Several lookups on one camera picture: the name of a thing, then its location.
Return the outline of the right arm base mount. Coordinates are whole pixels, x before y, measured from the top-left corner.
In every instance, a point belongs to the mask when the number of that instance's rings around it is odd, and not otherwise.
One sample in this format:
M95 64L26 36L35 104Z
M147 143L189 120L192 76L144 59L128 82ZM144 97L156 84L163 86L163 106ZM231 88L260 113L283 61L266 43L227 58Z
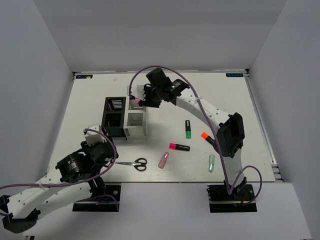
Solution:
M235 187L231 195L227 192L226 182L208 185L206 189L209 200L210 213L255 213L257 205L251 184L247 178Z

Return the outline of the black handled scissors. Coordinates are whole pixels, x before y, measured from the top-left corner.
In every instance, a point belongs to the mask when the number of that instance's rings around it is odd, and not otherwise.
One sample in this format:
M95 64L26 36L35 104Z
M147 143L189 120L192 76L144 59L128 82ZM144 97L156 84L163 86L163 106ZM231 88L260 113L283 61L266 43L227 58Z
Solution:
M133 162L116 162L115 164L124 166L133 166L137 171L144 172L147 169L148 161L145 158L138 158Z

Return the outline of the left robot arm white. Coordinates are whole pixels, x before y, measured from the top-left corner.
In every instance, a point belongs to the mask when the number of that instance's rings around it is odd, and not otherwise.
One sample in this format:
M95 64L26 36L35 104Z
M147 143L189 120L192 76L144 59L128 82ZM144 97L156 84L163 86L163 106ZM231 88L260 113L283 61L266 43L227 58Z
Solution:
M32 228L39 217L70 203L81 201L84 194L99 200L105 196L102 175L119 157L110 138L96 143L83 141L81 148L60 160L55 168L36 183L16 195L0 198L3 227L20 234Z

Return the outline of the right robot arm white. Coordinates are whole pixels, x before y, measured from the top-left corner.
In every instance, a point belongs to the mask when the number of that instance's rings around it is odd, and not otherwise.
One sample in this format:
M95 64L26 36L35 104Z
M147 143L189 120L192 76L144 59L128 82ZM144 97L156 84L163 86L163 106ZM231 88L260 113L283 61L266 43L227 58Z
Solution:
M205 123L211 130L214 150L220 157L226 195L236 200L244 193L247 183L242 164L245 131L239 113L229 114L201 98L194 86L182 75L172 81L165 67L151 65L146 74L148 83L140 101L146 107L158 108L165 101L184 109Z

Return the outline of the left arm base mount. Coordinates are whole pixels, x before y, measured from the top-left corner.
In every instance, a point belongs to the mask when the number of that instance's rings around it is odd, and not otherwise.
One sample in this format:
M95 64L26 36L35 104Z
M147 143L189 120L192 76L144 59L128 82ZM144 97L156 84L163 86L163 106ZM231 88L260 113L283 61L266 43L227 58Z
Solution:
M106 184L103 193L91 195L72 206L73 212L117 213L120 210L121 184Z

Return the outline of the pink capped clear tube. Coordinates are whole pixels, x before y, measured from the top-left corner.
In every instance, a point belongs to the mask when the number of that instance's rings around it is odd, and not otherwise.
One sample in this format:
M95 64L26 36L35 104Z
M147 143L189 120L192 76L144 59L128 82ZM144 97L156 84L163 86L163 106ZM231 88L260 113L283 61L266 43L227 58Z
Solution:
M131 99L130 104L133 108L140 107L140 99L137 97L135 99Z

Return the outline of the green black highlighter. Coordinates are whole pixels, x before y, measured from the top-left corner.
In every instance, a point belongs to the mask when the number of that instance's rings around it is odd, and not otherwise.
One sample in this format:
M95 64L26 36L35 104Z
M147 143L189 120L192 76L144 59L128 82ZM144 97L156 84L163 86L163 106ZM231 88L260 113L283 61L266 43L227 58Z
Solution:
M191 132L191 122L190 120L185 121L185 136L187 139L192 138L192 132Z

